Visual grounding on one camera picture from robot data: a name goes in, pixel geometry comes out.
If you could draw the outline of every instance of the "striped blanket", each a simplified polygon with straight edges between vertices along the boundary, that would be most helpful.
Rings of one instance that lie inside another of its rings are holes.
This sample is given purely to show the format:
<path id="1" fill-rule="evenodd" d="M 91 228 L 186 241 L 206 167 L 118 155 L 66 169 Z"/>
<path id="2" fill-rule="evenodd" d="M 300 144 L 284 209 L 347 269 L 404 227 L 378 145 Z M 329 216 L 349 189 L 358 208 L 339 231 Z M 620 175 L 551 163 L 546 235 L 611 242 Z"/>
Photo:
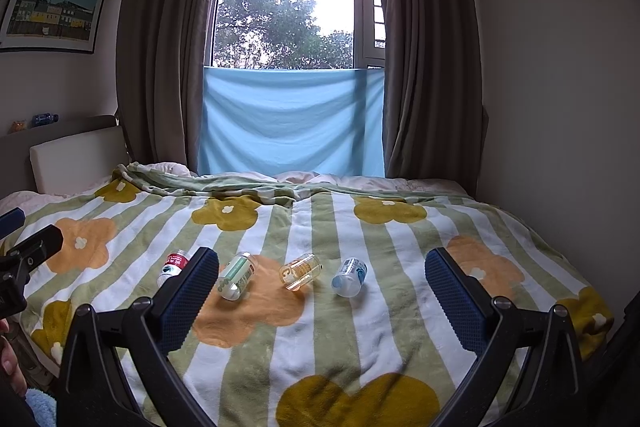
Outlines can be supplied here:
<path id="1" fill-rule="evenodd" d="M 212 293 L 182 348 L 169 355 L 220 427 L 425 426 L 460 384 L 474 354 L 458 342 L 424 278 L 444 246 L 492 295 L 519 307 L 569 308 L 583 357 L 612 316 L 587 282 L 513 216 L 465 195 L 366 193 L 329 184 L 185 179 L 131 164 L 113 182 L 30 214 L 2 251 L 54 223 L 62 250 L 26 287 L 25 332 L 60 363 L 74 310 L 129 306 L 156 292 L 167 255 L 213 248 L 221 264 L 258 255 L 246 294 Z M 278 269 L 313 252 L 319 279 L 291 293 Z M 340 263 L 369 267 L 361 292 L 335 296 Z M 489 411 L 513 388 L 516 357 Z M 161 425 L 128 353 L 122 365 L 144 414 Z"/>

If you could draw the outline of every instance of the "picture frame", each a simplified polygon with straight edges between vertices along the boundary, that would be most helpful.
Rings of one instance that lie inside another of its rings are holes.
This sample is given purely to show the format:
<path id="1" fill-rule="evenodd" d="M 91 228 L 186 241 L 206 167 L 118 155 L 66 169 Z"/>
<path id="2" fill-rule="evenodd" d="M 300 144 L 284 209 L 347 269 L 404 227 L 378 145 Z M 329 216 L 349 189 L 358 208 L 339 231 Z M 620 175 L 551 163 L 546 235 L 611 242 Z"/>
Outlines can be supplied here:
<path id="1" fill-rule="evenodd" d="M 94 53 L 104 0 L 9 0 L 0 52 Z"/>

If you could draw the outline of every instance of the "screw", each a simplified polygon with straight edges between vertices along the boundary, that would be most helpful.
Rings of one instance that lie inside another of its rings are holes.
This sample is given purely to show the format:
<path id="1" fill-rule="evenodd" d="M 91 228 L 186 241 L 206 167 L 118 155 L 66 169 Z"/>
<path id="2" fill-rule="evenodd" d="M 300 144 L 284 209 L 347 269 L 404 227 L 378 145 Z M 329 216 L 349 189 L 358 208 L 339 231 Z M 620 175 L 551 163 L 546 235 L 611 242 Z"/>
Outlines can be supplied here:
<path id="1" fill-rule="evenodd" d="M 567 315 L 569 315 L 569 310 L 567 310 L 567 308 L 565 308 L 561 304 L 556 304 L 554 306 L 554 313 L 559 317 L 566 317 Z"/>
<path id="2" fill-rule="evenodd" d="M 87 315 L 91 311 L 91 305 L 89 304 L 81 304 L 76 310 L 76 315 L 82 317 L 83 315 Z"/>
<path id="3" fill-rule="evenodd" d="M 133 301 L 133 309 L 134 310 L 143 310 L 151 306 L 151 299 L 148 297 L 140 297 Z"/>
<path id="4" fill-rule="evenodd" d="M 509 308 L 511 308 L 511 305 L 513 303 L 506 297 L 496 297 L 494 298 L 494 304 L 497 308 L 500 308 L 501 310 L 508 310 Z"/>

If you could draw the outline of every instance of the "tree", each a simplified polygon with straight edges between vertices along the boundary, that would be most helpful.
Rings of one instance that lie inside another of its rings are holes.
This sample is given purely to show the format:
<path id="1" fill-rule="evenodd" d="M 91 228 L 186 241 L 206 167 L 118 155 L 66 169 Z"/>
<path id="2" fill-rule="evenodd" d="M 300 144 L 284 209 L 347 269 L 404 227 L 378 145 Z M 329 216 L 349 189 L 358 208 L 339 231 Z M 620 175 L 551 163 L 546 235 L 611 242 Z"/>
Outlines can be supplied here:
<path id="1" fill-rule="evenodd" d="M 227 68 L 351 68 L 353 34 L 322 35 L 316 0 L 219 0 L 214 61 Z"/>

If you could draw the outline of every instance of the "headboard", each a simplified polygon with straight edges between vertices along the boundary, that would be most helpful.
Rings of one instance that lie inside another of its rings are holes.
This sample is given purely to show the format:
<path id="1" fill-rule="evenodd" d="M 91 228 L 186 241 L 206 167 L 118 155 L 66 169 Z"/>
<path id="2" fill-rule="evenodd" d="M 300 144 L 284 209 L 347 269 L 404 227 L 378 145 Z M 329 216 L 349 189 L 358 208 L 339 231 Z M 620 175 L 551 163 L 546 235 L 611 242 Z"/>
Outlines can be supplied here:
<path id="1" fill-rule="evenodd" d="M 38 144 L 87 131 L 116 126 L 113 115 L 66 120 L 0 136 L 0 199 L 16 191 L 36 192 L 29 149 Z"/>

